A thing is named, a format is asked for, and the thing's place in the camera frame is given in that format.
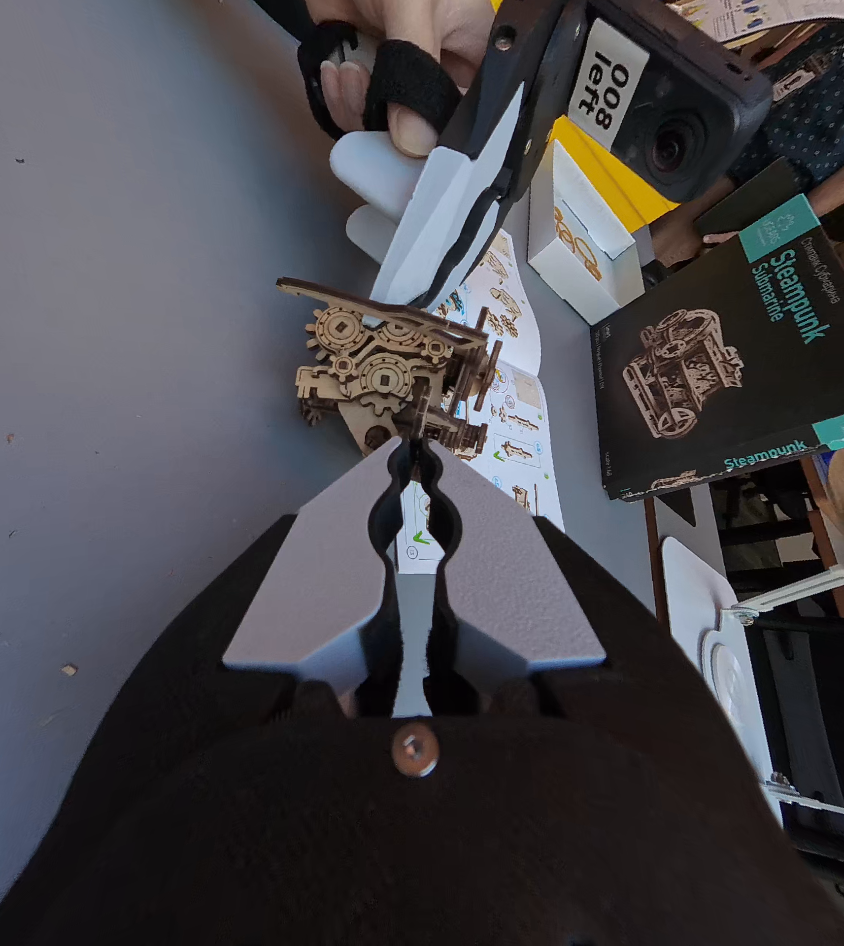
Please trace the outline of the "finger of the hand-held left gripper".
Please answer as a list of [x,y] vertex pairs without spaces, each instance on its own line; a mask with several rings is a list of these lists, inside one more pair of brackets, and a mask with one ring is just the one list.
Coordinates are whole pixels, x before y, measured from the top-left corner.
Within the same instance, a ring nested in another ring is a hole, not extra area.
[[510,208],[498,188],[486,188],[472,205],[455,241],[447,248],[427,290],[410,304],[430,310],[457,290],[489,248],[499,227],[502,211]]
[[371,290],[371,300],[406,305],[430,286],[477,197],[498,188],[510,201],[523,144],[525,82],[490,90],[478,82],[462,99],[423,166]]

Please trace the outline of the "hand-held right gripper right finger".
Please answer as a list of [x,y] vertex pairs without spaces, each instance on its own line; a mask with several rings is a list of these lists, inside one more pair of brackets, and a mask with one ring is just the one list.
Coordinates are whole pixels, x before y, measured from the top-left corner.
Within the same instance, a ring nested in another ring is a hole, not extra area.
[[428,669],[474,688],[601,665],[605,647],[534,516],[440,443],[422,444],[436,571]]

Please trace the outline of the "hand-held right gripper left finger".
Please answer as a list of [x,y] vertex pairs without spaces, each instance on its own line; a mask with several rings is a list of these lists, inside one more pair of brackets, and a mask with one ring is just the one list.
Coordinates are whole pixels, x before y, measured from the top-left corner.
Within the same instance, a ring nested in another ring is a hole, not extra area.
[[232,670],[319,680],[335,693],[401,671],[390,550],[403,524],[394,437],[300,508],[223,655]]

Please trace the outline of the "wooden gear model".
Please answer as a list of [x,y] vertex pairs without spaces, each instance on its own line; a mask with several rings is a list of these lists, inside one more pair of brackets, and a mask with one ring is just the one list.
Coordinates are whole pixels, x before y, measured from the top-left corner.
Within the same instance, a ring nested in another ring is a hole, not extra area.
[[296,374],[310,427],[338,414],[364,455],[395,437],[432,440],[468,462],[482,453],[488,424],[471,415],[485,403],[502,348],[483,331],[486,307],[469,327],[304,280],[283,277],[276,287],[321,303],[305,327],[317,363]]

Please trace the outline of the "black model kit box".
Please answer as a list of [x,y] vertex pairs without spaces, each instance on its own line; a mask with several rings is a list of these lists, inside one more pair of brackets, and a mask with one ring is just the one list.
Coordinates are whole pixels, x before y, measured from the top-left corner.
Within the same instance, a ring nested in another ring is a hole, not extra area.
[[591,351],[612,500],[844,448],[844,267],[802,195],[593,326]]

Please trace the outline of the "person's left hand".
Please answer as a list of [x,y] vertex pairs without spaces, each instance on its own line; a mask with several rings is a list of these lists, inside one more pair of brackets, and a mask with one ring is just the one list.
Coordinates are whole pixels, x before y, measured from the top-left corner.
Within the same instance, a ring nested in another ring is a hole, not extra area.
[[[373,41],[407,41],[439,61],[461,90],[486,51],[495,10],[488,1],[307,1],[312,21],[345,22]],[[321,65],[321,88],[333,122],[363,131],[370,86],[366,65]]]

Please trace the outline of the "pile of tan rubber bands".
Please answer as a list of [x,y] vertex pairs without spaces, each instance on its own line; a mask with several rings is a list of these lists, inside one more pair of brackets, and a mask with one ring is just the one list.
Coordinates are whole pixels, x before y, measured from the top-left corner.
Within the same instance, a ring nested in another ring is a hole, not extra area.
[[599,266],[598,257],[591,244],[583,238],[584,229],[581,222],[574,217],[569,207],[567,207],[567,212],[564,213],[563,208],[557,204],[553,207],[553,217],[554,228],[559,241],[566,245],[570,253],[581,261],[582,266],[597,282],[601,282],[603,273]]

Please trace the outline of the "white cardboard box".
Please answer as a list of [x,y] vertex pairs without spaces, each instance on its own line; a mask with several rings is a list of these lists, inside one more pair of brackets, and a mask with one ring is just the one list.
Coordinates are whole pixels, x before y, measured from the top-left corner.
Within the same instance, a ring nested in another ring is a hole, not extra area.
[[[597,282],[561,243],[553,207],[567,207],[584,229],[603,273]],[[589,324],[595,325],[644,292],[633,235],[556,140],[546,147],[530,190],[528,261],[541,278]]]

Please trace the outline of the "assembly instruction booklet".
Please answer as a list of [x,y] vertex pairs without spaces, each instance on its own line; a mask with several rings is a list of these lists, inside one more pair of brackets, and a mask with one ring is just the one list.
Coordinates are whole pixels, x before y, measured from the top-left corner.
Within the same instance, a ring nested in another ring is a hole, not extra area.
[[487,310],[489,346],[501,342],[490,389],[481,409],[475,396],[456,416],[487,425],[481,454],[470,465],[533,515],[563,526],[549,435],[546,396],[538,379],[541,338],[518,271],[511,236],[500,230],[477,267],[446,297],[439,314],[474,326]]

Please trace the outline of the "yellow box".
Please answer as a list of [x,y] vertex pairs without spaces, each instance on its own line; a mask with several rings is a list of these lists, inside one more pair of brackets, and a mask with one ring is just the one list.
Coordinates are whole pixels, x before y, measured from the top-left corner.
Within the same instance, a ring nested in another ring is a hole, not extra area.
[[634,234],[678,206],[565,115],[554,123],[552,135],[629,233]]

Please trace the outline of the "white document stand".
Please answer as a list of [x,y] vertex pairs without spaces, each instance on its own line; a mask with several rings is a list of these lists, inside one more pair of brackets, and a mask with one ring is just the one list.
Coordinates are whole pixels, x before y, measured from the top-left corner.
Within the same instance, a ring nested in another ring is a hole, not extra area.
[[844,820],[843,805],[800,793],[788,768],[775,765],[746,635],[774,606],[799,601],[811,590],[844,585],[844,566],[767,592],[745,606],[722,574],[676,538],[662,540],[661,561],[672,636],[736,734],[777,821],[783,822],[782,807],[791,806]]

